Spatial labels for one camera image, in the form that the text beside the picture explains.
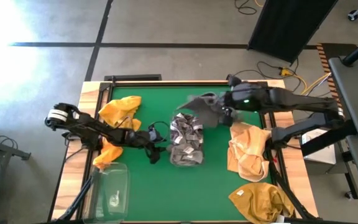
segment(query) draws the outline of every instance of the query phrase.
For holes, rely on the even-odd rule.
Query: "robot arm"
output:
[[[224,95],[224,106],[242,111],[260,113],[304,110],[312,112],[337,111],[336,101],[293,94],[277,87],[262,87],[253,83],[241,83]]]
[[[113,128],[104,124],[89,114],[81,112],[76,106],[59,103],[49,111],[45,125],[52,130],[64,129],[80,137],[81,142],[90,149],[96,149],[99,137],[105,137],[115,146],[145,148],[150,163],[154,164],[160,159],[160,152],[165,150],[155,147],[155,144],[164,141],[153,125],[148,131],[134,131],[131,128]]]

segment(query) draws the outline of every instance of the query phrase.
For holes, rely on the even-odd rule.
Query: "black cable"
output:
[[[293,71],[293,74],[294,75],[296,75],[296,71],[298,70],[298,67],[299,67],[299,58],[296,58],[296,67],[295,67],[295,69],[294,69],[294,71]],[[297,84],[297,86],[295,87],[295,89],[293,89],[292,90],[292,92],[294,93],[298,88],[299,88],[299,86],[301,85],[301,79],[300,78],[298,78],[298,84]]]
[[[290,146],[290,145],[285,145],[286,147],[291,147],[291,148],[294,148],[294,149],[301,149],[300,147],[295,147],[295,146]]]
[[[73,133],[68,133],[68,134],[66,135],[66,137],[65,137],[65,146],[68,146],[68,143],[69,143],[70,141],[75,140],[75,139],[70,139],[70,137],[72,137],[72,136],[76,136],[76,135],[73,134]]]
[[[19,145],[17,144],[17,142],[14,139],[11,139],[5,135],[0,135],[0,138],[4,138],[0,143],[3,144],[5,141],[10,141],[12,143],[12,148],[14,149],[18,149]]]
[[[237,6],[237,1],[238,0],[234,0],[234,6],[236,7],[236,9],[243,15],[254,15],[256,14],[257,10],[253,7],[250,7],[250,6],[246,6],[246,4],[249,2],[249,0],[246,0],[244,3],[242,3],[240,6]],[[244,12],[244,11],[241,11],[241,9],[247,9],[247,10],[251,10],[252,12]]]
[[[240,72],[236,72],[233,76],[235,77],[236,75],[240,74],[240,73],[243,73],[243,72],[256,72],[258,73],[260,76],[262,76],[263,79],[266,79],[263,74],[261,74],[260,72],[256,71],[256,70],[253,70],[253,69],[247,69],[247,70],[242,70]]]
[[[157,144],[157,143],[161,143],[161,142],[164,142],[168,139],[169,135],[170,135],[170,126],[168,123],[164,122],[164,121],[156,121],[156,122],[153,122],[149,125],[149,127],[155,125],[155,124],[164,124],[167,128],[168,128],[168,131],[167,131],[167,135],[165,135],[165,137],[161,140],[161,141],[158,141],[158,142],[154,142],[154,144]]]
[[[327,94],[331,93],[331,91],[328,91],[327,93],[324,93],[324,94],[321,94],[321,95],[318,95],[318,96],[314,96],[314,97],[322,97],[322,96],[325,96]]]
[[[115,127],[115,128],[112,127],[112,128],[114,128],[114,129],[119,128],[119,127],[124,123],[124,121],[125,121],[126,119],[128,119],[128,118],[130,118],[130,121],[131,121],[131,126],[132,126],[131,128],[134,129],[134,123],[132,122],[132,118],[131,118],[130,116],[126,116],[126,117],[121,121],[121,123],[118,124],[117,127]]]
[[[316,89],[317,88],[317,86],[319,86],[319,85],[315,85],[309,92],[308,92],[308,94],[306,94],[306,96],[309,96],[310,95],[310,93],[314,90],[314,89]]]
[[[77,150],[76,152],[74,152],[73,154],[69,155],[69,156],[65,159],[65,162],[66,162],[69,158],[73,157],[75,154],[81,152],[83,149],[85,149],[85,147],[81,147],[81,149],[79,149],[79,150]]]
[[[282,67],[269,65],[268,63],[262,62],[262,61],[257,62],[257,63],[256,63],[256,67],[258,68],[258,71],[260,72],[260,74],[261,74],[263,77],[265,77],[265,78],[276,79],[276,80],[283,80],[284,78],[288,78],[288,77],[293,76],[293,75],[290,75],[290,76],[287,76],[287,77],[275,78],[275,77],[270,77],[270,76],[268,76],[268,75],[265,75],[265,74],[262,72],[262,70],[260,69],[260,67],[259,67],[259,64],[261,64],[261,63],[264,64],[264,65],[269,66],[270,68],[276,68],[276,69],[279,69],[279,70],[281,70]]]

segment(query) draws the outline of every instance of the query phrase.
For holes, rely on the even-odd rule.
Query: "concrete floor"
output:
[[[65,146],[60,132],[44,126],[44,118],[55,103],[78,102],[92,54],[87,47],[6,47],[6,43],[95,42],[106,3],[0,3],[0,134],[32,153],[29,161],[13,158],[9,165],[0,190],[0,222],[46,221]],[[103,42],[247,44],[260,13],[252,1],[249,4],[257,8],[256,15],[239,14],[230,0],[115,0]],[[355,8],[358,0],[339,1],[310,44],[358,44],[358,20],[346,18]],[[264,54],[236,49],[101,48],[92,80],[145,73],[162,74],[164,80],[223,79],[228,73],[255,69],[258,61],[288,66]],[[298,74],[309,84],[323,75],[316,50],[304,50],[299,61]],[[277,75],[276,70],[263,70]],[[254,73],[242,78],[260,79]],[[285,82],[289,88],[297,84],[291,79]],[[327,91],[327,85],[321,85],[312,95]],[[306,115],[294,112],[295,119]],[[342,196],[348,190],[344,175],[311,176],[310,181],[321,217],[358,222],[358,200]]]

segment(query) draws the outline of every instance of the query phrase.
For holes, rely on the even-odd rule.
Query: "wooden table frame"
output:
[[[250,82],[267,82],[268,86],[285,88],[283,80],[250,80]],[[191,81],[116,81],[118,86],[159,86],[163,85],[222,85],[226,84],[225,80],[191,80]],[[97,111],[107,101],[111,100],[111,94],[100,94],[107,92],[112,82],[84,82],[80,102],[78,108],[80,111],[94,115],[98,118]],[[293,116],[291,112],[274,113],[272,115],[265,115],[266,125],[269,128],[271,122],[279,127],[287,127],[293,125]],[[296,139],[289,142],[292,146],[299,146]],[[66,157],[76,152],[81,147],[79,141],[72,141],[67,147]],[[81,151],[77,155],[70,158],[62,165],[62,171],[57,184],[55,197],[52,202],[49,219],[58,218],[70,206],[74,198],[81,189],[82,184],[88,178],[91,161],[96,154],[87,151]],[[305,206],[305,208],[314,216],[318,216],[316,205],[314,203],[313,193],[306,171],[305,162],[303,160],[302,152],[298,149],[290,147],[282,150],[283,163],[279,168],[285,169],[289,186],[298,200]]]

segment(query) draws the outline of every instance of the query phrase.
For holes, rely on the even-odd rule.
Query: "cart wheel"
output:
[[[352,200],[353,199],[353,195],[352,195],[352,192],[348,191],[345,193],[345,197],[349,200]]]
[[[351,12],[348,13],[347,18],[350,21],[355,21],[356,19],[358,19],[358,14],[355,14],[357,10],[352,10]]]

